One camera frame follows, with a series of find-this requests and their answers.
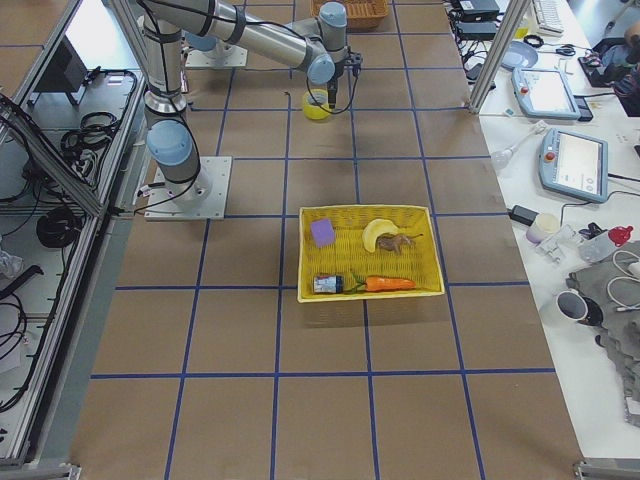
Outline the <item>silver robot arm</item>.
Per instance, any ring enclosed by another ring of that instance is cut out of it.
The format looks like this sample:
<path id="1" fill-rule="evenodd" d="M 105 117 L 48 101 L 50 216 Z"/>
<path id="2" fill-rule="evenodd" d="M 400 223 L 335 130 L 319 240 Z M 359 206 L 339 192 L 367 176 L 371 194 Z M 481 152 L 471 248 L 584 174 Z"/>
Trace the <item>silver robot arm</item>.
<path id="1" fill-rule="evenodd" d="M 347 14 L 336 2 L 312 18 L 279 24 L 224 1 L 142 1 L 145 54 L 146 145 L 164 181 L 163 204 L 186 208 L 211 194 L 194 136 L 186 121 L 187 68 L 243 67 L 249 53 L 305 73 L 327 88 L 335 105 L 338 80 L 360 58 L 347 44 Z"/>

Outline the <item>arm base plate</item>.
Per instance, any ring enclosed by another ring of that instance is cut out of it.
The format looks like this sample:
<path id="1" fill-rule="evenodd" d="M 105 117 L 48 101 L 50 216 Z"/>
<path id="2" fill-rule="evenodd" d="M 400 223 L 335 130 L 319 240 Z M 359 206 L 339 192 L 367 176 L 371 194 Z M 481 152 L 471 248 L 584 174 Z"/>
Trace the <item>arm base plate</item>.
<path id="1" fill-rule="evenodd" d="M 233 159 L 230 156 L 204 156 L 200 158 L 200 173 L 195 183 L 178 196 L 189 183 L 167 183 L 160 167 L 154 181 L 164 185 L 152 189 L 150 206 L 142 213 L 149 221 L 222 220 L 225 216 Z"/>
<path id="2" fill-rule="evenodd" d="M 237 45 L 217 44 L 212 50 L 201 51 L 193 47 L 186 50 L 185 66 L 188 69 L 224 70 L 244 68 L 248 52 Z"/>

